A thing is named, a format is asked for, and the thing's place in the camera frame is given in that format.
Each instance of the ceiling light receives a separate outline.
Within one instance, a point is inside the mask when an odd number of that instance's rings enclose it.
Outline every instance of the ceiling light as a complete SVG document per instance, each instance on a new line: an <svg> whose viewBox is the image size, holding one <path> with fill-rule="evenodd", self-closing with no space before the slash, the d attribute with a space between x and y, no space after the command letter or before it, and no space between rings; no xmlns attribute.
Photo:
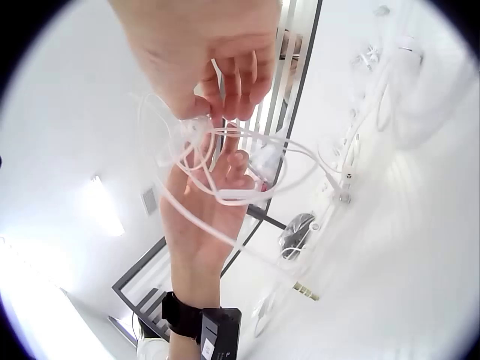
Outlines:
<svg viewBox="0 0 480 360"><path fill-rule="evenodd" d="M86 191L88 212L110 236L120 236L125 230L115 212L113 201L98 176L93 177Z"/></svg>

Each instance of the white shirt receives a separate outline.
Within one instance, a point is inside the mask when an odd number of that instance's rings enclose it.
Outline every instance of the white shirt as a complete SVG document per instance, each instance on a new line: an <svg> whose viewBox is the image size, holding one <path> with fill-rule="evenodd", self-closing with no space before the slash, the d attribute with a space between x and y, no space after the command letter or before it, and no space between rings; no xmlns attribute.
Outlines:
<svg viewBox="0 0 480 360"><path fill-rule="evenodd" d="M137 360L168 360L168 342L161 338L139 339Z"/></svg>

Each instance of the hand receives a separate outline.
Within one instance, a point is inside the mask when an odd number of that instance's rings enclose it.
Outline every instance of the hand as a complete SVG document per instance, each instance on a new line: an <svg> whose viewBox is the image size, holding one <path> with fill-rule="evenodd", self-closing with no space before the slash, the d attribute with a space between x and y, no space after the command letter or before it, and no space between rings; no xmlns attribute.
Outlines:
<svg viewBox="0 0 480 360"><path fill-rule="evenodd" d="M204 139L206 153L210 137ZM248 154L237 150L239 138L227 137L211 171L219 189L252 189L253 179L245 175ZM208 186L202 169L196 177ZM174 166L166 183L171 194L192 214L225 235L236 239L247 206L219 204L214 196L200 190L178 167ZM171 258L172 285L182 302L197 308L219 306L219 282L223 264L232 247L192 224L165 199L160 200L165 239Z"/></svg>
<svg viewBox="0 0 480 360"><path fill-rule="evenodd" d="M179 119L247 120L269 91L278 0L110 0L157 94ZM223 74L225 101L212 60ZM200 83L203 97L193 89Z"/></svg>

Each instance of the black strap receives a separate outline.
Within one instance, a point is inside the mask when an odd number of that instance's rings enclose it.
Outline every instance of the black strap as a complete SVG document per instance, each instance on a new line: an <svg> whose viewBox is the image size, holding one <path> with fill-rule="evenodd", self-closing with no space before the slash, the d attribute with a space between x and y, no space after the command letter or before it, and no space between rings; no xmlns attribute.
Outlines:
<svg viewBox="0 0 480 360"><path fill-rule="evenodd" d="M162 300L162 319L175 334L191 337L200 344L202 335L202 310L185 305L169 291Z"/></svg>

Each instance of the plastic bag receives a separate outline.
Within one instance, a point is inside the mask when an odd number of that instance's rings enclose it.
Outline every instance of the plastic bag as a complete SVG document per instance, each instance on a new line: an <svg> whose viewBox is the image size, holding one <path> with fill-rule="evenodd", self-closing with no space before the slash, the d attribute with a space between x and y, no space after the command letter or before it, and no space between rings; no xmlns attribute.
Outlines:
<svg viewBox="0 0 480 360"><path fill-rule="evenodd" d="M312 214L302 213L293 218L282 231L279 237L282 257L287 260L297 258L300 251L289 248L301 249L308 239L309 225L315 219Z"/></svg>

